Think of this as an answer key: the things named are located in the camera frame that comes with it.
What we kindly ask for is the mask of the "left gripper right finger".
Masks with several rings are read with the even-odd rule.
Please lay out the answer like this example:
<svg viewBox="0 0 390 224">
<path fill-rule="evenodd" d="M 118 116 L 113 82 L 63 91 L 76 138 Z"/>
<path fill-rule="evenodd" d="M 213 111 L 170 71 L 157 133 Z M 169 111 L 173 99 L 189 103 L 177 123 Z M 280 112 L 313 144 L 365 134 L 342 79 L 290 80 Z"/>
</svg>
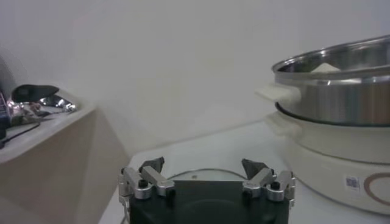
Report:
<svg viewBox="0 0 390 224">
<path fill-rule="evenodd" d="M 265 163 L 242 159 L 241 164 L 247 175 L 243 182 L 243 194 L 249 199 L 264 196 L 268 201 L 288 202 L 289 209 L 295 205 L 296 178 L 292 171 L 276 173 Z"/>
</svg>

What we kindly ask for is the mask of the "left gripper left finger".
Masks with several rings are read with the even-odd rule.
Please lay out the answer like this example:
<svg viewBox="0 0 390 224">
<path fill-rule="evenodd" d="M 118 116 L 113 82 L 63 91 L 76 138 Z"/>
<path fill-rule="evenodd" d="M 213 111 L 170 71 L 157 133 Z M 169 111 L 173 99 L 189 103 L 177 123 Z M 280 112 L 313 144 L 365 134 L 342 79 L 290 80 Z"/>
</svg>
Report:
<svg viewBox="0 0 390 224">
<path fill-rule="evenodd" d="M 142 163 L 138 170 L 126 166 L 118 175 L 119 202 L 126 211 L 130 210 L 130 201 L 147 201 L 157 195 L 172 206 L 176 197 L 176 185 L 162 174 L 164 157 Z"/>
</svg>

